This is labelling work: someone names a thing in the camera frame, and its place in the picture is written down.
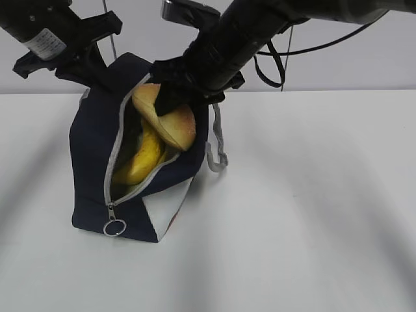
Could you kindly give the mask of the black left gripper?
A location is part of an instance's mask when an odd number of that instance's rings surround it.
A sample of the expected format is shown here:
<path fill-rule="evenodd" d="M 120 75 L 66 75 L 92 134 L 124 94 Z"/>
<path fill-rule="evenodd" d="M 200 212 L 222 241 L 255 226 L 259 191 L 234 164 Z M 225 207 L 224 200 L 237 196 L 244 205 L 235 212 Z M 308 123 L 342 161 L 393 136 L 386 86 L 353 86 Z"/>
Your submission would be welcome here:
<path fill-rule="evenodd" d="M 82 19 L 72 10 L 13 10 L 12 37 L 29 50 L 13 71 L 26 79 L 47 69 L 58 79 L 113 91 L 97 42 L 121 29 L 113 11 Z"/>

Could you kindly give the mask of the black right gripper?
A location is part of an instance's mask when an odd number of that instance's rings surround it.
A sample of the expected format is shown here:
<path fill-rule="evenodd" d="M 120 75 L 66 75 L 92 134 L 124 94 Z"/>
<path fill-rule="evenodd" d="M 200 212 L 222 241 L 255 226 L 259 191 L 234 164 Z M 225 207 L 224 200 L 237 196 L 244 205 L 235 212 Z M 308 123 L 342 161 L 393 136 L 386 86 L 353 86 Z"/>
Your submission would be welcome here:
<path fill-rule="evenodd" d="M 187 105 L 213 104 L 224 100 L 224 91 L 244 84 L 244 44 L 193 42 L 183 55 L 156 60 L 151 81 L 160 84 L 154 103 L 157 116 Z"/>

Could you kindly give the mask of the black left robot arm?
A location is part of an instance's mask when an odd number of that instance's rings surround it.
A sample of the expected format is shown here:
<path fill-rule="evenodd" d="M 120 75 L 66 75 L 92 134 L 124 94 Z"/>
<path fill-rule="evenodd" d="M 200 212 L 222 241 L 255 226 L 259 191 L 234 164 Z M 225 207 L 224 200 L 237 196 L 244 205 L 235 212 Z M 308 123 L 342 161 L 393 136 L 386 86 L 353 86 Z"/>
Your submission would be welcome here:
<path fill-rule="evenodd" d="M 26 79 L 47 69 L 55 77 L 110 91 L 114 82 L 97 42 L 120 34 L 122 21 L 113 11 L 80 18 L 71 1 L 2 1 L 1 28 L 29 52 L 13 71 Z"/>

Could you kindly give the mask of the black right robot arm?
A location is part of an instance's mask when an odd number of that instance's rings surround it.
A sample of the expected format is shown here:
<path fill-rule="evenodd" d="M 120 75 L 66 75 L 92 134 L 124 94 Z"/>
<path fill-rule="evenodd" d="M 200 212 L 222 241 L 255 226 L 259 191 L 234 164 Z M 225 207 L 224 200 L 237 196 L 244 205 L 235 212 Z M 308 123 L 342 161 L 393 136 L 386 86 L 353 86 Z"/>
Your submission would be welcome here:
<path fill-rule="evenodd" d="M 267 46 L 285 83 L 280 54 L 272 38 L 311 19 L 358 24 L 365 28 L 391 10 L 385 1 L 233 1 L 224 13 L 195 1 L 164 1 L 166 21 L 191 26 L 198 36 L 176 58 L 158 60 L 150 73 L 161 89 L 155 101 L 158 116 L 182 104 L 199 107 L 220 103 L 224 91 L 244 84 L 241 69 Z"/>

